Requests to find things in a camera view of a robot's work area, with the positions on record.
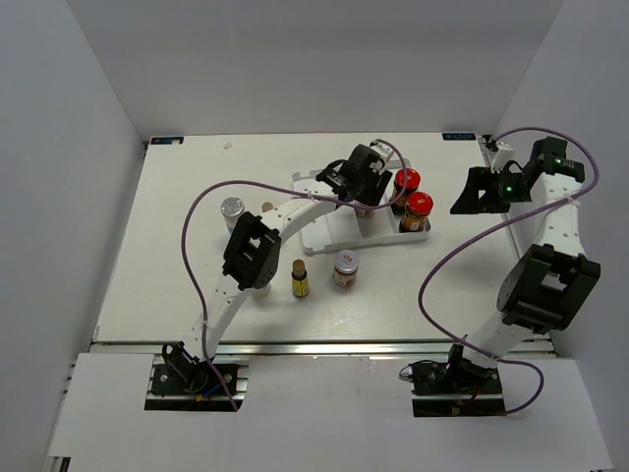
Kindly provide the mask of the white-lid sauce jar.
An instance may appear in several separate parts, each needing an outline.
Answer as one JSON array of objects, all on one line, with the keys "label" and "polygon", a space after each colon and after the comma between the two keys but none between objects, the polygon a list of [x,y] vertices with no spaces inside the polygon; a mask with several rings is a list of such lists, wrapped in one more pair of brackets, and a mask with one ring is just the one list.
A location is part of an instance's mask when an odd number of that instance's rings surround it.
[{"label": "white-lid sauce jar", "polygon": [[357,217],[361,218],[371,218],[374,215],[374,210],[369,208],[357,207],[355,209],[355,214]]},{"label": "white-lid sauce jar", "polygon": [[342,287],[351,287],[360,267],[358,254],[351,250],[339,251],[335,256],[333,281]]}]

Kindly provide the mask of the red-lid chili sauce jar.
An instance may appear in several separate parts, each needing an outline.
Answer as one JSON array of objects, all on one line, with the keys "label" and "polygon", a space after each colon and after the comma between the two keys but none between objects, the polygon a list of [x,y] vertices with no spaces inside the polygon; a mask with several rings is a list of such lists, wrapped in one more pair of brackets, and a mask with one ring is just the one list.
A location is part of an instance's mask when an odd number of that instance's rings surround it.
[{"label": "red-lid chili sauce jar", "polygon": [[421,180],[421,174],[413,168],[404,168],[396,172],[389,199],[394,214],[404,212],[409,196],[418,191]]}]

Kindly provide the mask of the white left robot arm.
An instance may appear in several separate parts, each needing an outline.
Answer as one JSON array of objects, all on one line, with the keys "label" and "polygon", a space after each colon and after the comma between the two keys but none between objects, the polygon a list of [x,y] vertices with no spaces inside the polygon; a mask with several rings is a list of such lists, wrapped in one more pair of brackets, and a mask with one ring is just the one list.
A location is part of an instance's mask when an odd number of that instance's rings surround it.
[{"label": "white left robot arm", "polygon": [[[213,372],[217,370],[212,361],[223,334],[244,302],[272,280],[284,243],[319,217],[340,207],[364,206],[376,210],[389,206],[381,201],[392,177],[386,166],[392,155],[399,154],[393,145],[376,139],[367,146],[356,146],[349,158],[329,163],[316,174],[306,191],[249,180],[227,180],[198,194],[184,219],[181,256],[200,299],[198,344],[202,357],[189,353],[183,341],[162,346],[164,362],[174,370],[174,381],[184,391],[199,391],[206,384],[207,368]],[[206,299],[188,258],[188,230],[203,198],[214,190],[233,185],[259,187],[289,195],[291,199],[262,215],[246,211],[238,218],[223,253],[217,285],[211,297]]]}]

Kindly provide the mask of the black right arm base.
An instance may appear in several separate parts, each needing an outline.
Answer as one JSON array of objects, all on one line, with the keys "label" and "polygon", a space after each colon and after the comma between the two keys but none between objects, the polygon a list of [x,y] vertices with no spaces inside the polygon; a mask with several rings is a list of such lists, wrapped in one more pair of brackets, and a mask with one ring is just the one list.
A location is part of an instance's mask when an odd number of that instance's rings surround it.
[{"label": "black right arm base", "polygon": [[411,385],[416,418],[499,417],[505,415],[497,369],[480,376],[452,363],[422,360],[409,364],[398,379]]}]

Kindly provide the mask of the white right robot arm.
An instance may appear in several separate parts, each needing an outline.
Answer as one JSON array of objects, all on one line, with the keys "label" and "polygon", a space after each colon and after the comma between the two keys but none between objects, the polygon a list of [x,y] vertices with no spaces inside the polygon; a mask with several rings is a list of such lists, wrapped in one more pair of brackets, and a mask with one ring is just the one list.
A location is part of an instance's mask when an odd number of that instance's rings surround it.
[{"label": "white right robot arm", "polygon": [[587,258],[580,240],[575,195],[585,183],[585,166],[568,159],[566,141],[534,142],[519,170],[511,167],[509,145],[488,142],[485,148],[488,165],[469,170],[451,213],[506,213],[519,203],[532,203],[539,212],[533,242],[504,279],[495,314],[467,336],[461,357],[443,368],[445,383],[458,392],[478,382],[479,368],[495,368],[529,335],[567,328],[600,279],[600,264]]}]

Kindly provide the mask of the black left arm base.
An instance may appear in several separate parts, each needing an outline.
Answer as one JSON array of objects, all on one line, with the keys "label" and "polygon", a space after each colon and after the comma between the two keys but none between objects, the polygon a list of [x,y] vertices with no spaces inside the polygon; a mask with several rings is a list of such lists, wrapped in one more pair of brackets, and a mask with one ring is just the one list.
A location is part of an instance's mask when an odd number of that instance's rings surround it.
[{"label": "black left arm base", "polygon": [[244,400],[244,366],[191,355],[183,342],[163,344],[149,376],[145,411],[236,412]]}]

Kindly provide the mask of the white divided organizer tray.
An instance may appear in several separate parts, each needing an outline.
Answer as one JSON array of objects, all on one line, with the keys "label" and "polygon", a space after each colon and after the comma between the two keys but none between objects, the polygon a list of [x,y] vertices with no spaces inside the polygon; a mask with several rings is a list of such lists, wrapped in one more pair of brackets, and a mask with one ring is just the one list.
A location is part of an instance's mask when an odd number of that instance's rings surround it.
[{"label": "white divided organizer tray", "polygon": [[362,217],[347,206],[317,218],[299,231],[307,255],[332,254],[342,250],[391,246],[427,240],[430,222],[422,231],[401,232],[401,215],[390,207],[378,209],[373,216]]}]

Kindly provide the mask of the yellow bottle front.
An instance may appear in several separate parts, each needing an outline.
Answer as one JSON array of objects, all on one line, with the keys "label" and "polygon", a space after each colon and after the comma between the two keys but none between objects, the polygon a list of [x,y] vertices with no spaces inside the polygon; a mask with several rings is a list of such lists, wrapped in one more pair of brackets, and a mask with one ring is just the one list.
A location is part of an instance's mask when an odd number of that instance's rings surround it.
[{"label": "yellow bottle front", "polygon": [[308,273],[303,260],[296,259],[292,262],[291,277],[293,295],[298,298],[308,296],[310,293],[310,286]]}]

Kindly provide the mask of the silver-lid salt jar rear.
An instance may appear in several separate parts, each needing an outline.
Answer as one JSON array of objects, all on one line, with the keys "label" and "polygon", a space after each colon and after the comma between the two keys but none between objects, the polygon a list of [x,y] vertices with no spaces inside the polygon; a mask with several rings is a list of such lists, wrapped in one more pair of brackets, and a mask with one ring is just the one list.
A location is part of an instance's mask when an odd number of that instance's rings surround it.
[{"label": "silver-lid salt jar rear", "polygon": [[245,213],[246,207],[240,198],[229,197],[221,203],[220,210],[228,232],[232,233],[240,216]]}]

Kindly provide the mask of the silver-lid salt jar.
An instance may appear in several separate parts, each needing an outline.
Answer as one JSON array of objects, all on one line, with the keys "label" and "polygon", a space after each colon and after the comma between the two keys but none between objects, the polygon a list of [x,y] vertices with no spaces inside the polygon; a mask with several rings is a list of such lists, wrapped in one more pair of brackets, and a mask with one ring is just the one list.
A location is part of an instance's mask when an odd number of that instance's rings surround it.
[{"label": "silver-lid salt jar", "polygon": [[264,287],[262,287],[261,289],[256,289],[254,291],[253,296],[257,297],[257,298],[262,298],[267,296],[271,291],[271,286],[270,285],[266,285]]},{"label": "silver-lid salt jar", "polygon": [[220,210],[228,232],[232,233],[240,216],[245,213],[246,207],[240,198],[229,197],[221,203]]}]

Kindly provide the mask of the silver-lid salt jar front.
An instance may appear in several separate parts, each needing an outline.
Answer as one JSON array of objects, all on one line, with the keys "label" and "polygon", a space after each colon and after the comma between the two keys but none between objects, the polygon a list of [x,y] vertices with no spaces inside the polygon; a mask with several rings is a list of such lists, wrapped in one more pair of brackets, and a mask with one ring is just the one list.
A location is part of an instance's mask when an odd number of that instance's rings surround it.
[{"label": "silver-lid salt jar front", "polygon": [[261,289],[256,289],[254,291],[253,296],[257,297],[257,298],[262,298],[267,296],[271,291],[271,286],[270,285],[266,285],[264,287],[262,287]]}]

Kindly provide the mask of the aluminium table rail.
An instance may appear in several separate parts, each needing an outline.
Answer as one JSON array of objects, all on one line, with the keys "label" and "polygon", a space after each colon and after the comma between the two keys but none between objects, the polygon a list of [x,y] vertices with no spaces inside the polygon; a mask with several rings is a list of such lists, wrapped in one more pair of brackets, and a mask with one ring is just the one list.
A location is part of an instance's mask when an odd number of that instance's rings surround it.
[{"label": "aluminium table rail", "polygon": [[[201,308],[181,256],[181,233],[193,200],[207,187],[249,180],[289,187],[294,177],[347,157],[368,134],[186,137],[146,151],[124,241],[109,283],[92,348],[96,352],[158,353],[165,342],[196,345]],[[473,142],[438,134],[392,134],[435,201],[427,240],[359,253],[354,286],[332,279],[331,255],[307,258],[310,294],[291,292],[291,265],[303,256],[292,238],[282,248],[270,293],[249,299],[226,331],[222,354],[443,355],[446,330],[465,334],[494,311],[505,275],[518,260],[510,235],[493,234],[443,266],[418,308],[419,287],[442,256],[497,222],[494,215],[453,215],[468,170],[483,163]],[[250,209],[282,203],[275,192],[233,185],[212,191],[194,212],[188,258],[205,294],[220,275],[228,232],[221,202],[241,198]]]}]

